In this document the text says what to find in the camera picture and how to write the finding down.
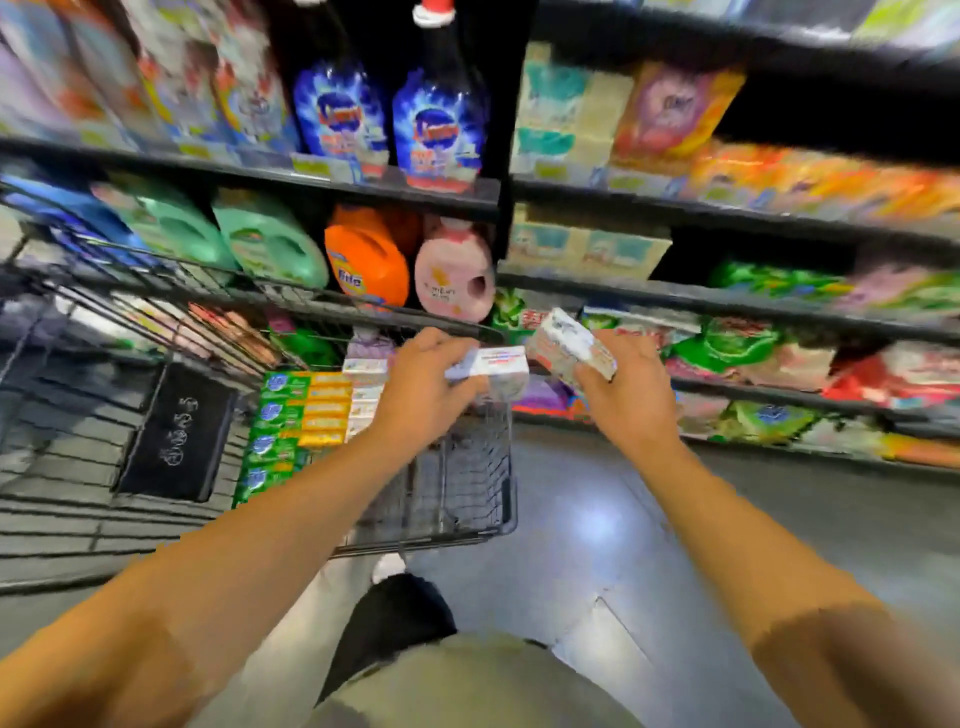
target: black tag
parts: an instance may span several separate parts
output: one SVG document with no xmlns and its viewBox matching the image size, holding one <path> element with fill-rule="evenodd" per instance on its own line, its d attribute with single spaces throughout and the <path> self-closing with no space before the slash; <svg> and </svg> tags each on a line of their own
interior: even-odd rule
<svg viewBox="0 0 960 728">
<path fill-rule="evenodd" d="M 236 396 L 182 364 L 168 364 L 117 492 L 198 502 L 210 498 Z"/>
</svg>

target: floor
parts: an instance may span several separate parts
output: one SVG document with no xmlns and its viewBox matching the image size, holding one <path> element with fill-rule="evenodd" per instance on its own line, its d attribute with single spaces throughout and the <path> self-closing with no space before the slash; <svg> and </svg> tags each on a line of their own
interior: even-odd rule
<svg viewBox="0 0 960 728">
<path fill-rule="evenodd" d="M 700 453 L 960 659 L 960 488 L 816 460 Z M 514 466 L 515 533 L 410 554 L 411 569 L 437 584 L 461 629 L 549 644 L 647 728 L 795 725 L 611 446 L 595 435 L 518 426 Z M 193 725 L 301 725 L 375 560 L 330 562 Z M 83 596 L 0 598 L 0 648 Z"/>
</svg>

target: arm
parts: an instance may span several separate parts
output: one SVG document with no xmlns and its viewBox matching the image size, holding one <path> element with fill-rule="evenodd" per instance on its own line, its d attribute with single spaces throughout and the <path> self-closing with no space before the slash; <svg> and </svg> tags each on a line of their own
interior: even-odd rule
<svg viewBox="0 0 960 728">
<path fill-rule="evenodd" d="M 771 687 L 808 728 L 960 724 L 955 672 L 845 571 L 755 508 L 683 444 L 654 343 L 599 338 L 612 382 L 581 365 L 600 429 L 639 471 Z"/>
<path fill-rule="evenodd" d="M 388 480 L 486 386 L 425 329 L 373 424 L 282 487 L 133 564 L 0 663 L 0 725 L 184 724 L 243 666 Z"/>
</svg>

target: forearm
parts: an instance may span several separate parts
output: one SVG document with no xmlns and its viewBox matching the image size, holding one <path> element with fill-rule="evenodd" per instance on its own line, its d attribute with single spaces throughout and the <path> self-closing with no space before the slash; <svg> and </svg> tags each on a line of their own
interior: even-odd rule
<svg viewBox="0 0 960 728">
<path fill-rule="evenodd" d="M 744 644 L 817 610 L 879 601 L 708 471 L 679 440 L 630 459 Z"/>
<path fill-rule="evenodd" d="M 156 663 L 156 680 L 169 680 L 172 666 L 182 677 L 165 699 L 195 708 L 244 664 L 405 461 L 401 449 L 363 433 L 283 487 L 127 568 L 4 661 L 0 685 L 4 675 L 16 673 L 49 678 L 37 674 L 35 660 L 62 655 L 70 645 L 82 664 L 109 670 L 116 655 L 108 644 L 110 659 L 94 659 L 94 645 L 111 636 L 120 643 L 134 633 L 141 643 L 132 647 L 132 664 L 100 680 L 113 691 L 103 699 L 126 704 L 130 691 L 145 697 L 124 679 L 125 669 L 149 672 Z M 91 634 L 96 640 L 84 637 Z M 20 689 L 29 693 L 32 686 Z M 136 696 L 132 706 L 139 707 Z"/>
</svg>

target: person's left hand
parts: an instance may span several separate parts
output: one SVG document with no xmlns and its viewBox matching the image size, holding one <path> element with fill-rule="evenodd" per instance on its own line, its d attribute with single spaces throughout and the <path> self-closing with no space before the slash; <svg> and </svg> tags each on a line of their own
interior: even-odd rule
<svg viewBox="0 0 960 728">
<path fill-rule="evenodd" d="M 487 391 L 488 382 L 485 376 L 471 376 L 451 386 L 444 372 L 479 346 L 473 339 L 425 328 L 400 347 L 368 427 L 370 435 L 409 462 L 446 433 L 467 405 Z"/>
</svg>

